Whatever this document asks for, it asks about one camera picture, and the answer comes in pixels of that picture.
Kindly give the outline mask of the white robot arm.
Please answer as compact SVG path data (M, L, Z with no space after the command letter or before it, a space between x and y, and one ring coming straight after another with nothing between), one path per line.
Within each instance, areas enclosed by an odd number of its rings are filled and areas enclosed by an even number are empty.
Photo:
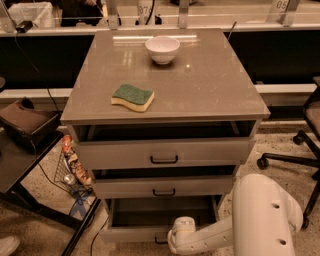
M233 188L232 214L197 229L193 218L174 221L170 250L191 255L231 246L234 256L295 256L292 236L303 224L297 201L273 179L249 174Z

